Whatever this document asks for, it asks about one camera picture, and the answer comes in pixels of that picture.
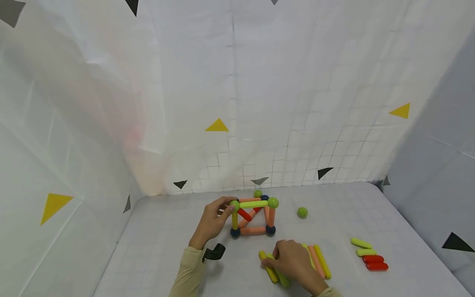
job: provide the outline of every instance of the white fabric wall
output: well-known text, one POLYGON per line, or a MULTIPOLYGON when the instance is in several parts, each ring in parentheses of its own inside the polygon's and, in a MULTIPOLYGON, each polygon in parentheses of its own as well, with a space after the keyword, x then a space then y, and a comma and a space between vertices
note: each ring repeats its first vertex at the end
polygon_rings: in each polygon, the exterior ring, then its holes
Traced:
POLYGON ((475 252, 443 248, 450 234, 475 249, 475 29, 399 150, 383 191, 475 295, 475 252))
POLYGON ((27 1, 15 28, 0 21, 2 293, 91 295, 133 177, 153 195, 383 177, 473 8, 27 1), (409 119, 389 114, 407 103, 409 119), (229 132, 205 131, 218 118, 229 132), (39 227, 49 192, 75 198, 39 227))
POLYGON ((92 296, 128 196, 133 208, 143 195, 121 146, 81 108, 99 90, 84 59, 38 8, 15 28, 0 21, 0 296, 92 296), (41 224, 50 193, 74 198, 41 224))
POLYGON ((140 0, 134 30, 148 30, 142 45, 155 51, 141 55, 150 108, 127 154, 140 185, 159 194, 382 178, 473 6, 140 0), (388 113, 406 103, 409 119, 388 113), (204 131, 217 118, 229 133, 204 131))

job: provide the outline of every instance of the magnetic building toy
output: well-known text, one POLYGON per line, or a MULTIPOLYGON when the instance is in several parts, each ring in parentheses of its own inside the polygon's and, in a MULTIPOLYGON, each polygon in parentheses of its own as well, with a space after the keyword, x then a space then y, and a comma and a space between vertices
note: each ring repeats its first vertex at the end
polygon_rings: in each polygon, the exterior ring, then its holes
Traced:
POLYGON ((279 206, 279 200, 276 197, 270 197, 263 195, 260 190, 254 192, 253 198, 241 198, 238 200, 231 201, 230 205, 234 205, 234 211, 231 215, 232 218, 232 228, 231 236, 238 238, 240 235, 264 235, 267 234, 272 236, 276 232, 276 227, 274 226, 274 220, 276 218, 276 208, 279 206), (247 225, 250 221, 264 209, 264 216, 266 218, 265 227, 253 227, 247 228, 247 225), (243 217, 243 220, 238 223, 238 214, 243 217))

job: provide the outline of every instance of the yellow triangle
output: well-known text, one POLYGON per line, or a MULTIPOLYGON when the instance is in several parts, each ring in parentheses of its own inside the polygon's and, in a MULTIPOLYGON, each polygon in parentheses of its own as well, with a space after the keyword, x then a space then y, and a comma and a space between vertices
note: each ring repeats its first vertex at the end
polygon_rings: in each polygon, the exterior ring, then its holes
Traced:
POLYGON ((55 213, 58 212, 63 206, 71 201, 74 197, 63 196, 58 194, 48 194, 48 199, 46 199, 45 210, 43 212, 43 218, 41 219, 41 225, 43 225, 47 220, 49 220, 55 213))
POLYGON ((396 108, 395 110, 391 111, 389 114, 390 115, 396 115, 403 117, 405 119, 409 119, 409 107, 411 103, 407 103, 399 108, 396 108))
POLYGON ((205 131, 226 131, 229 132, 226 125, 224 125, 223 121, 218 118, 211 126, 209 126, 205 131))

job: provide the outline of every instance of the right hand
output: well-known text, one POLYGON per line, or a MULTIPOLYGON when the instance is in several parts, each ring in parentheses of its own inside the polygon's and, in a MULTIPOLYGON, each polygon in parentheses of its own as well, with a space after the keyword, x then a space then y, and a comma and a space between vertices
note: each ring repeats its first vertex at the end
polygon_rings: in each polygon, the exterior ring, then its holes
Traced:
POLYGON ((274 259, 264 259, 261 264, 279 270, 287 277, 296 280, 314 296, 328 288, 320 274, 312 267, 308 251, 293 240, 279 240, 275 244, 274 259))

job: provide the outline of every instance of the orange stick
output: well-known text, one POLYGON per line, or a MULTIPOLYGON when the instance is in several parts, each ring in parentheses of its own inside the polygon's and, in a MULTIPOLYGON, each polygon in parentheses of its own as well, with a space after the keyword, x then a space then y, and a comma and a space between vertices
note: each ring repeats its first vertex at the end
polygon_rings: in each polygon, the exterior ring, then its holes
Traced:
POLYGON ((312 257, 313 263, 316 266, 316 270, 318 270, 318 273, 320 273, 320 276, 325 279, 325 274, 323 273, 323 268, 322 265, 320 264, 320 261, 317 258, 317 254, 315 253, 314 246, 308 246, 308 251, 310 252, 310 256, 312 257))
MULTIPOLYGON (((250 211, 249 212, 249 215, 251 216, 251 218, 253 219, 255 216, 256 216, 256 213, 254 210, 250 211)), ((247 221, 246 219, 242 219, 242 221, 239 222, 239 224, 237 225, 239 228, 245 228, 247 226, 247 224, 249 224, 250 221, 247 221)))
POLYGON ((269 210, 269 218, 267 219, 267 224, 269 225, 269 227, 273 227, 274 226, 274 219, 276 218, 276 209, 275 208, 271 208, 269 210))
POLYGON ((253 202, 253 201, 261 201, 260 198, 240 198, 239 203, 241 202, 253 202))
POLYGON ((268 224, 269 222, 269 211, 270 211, 270 207, 264 206, 264 217, 266 218, 266 224, 268 224))
POLYGON ((266 233, 265 227, 244 228, 241 229, 241 235, 264 235, 266 233))

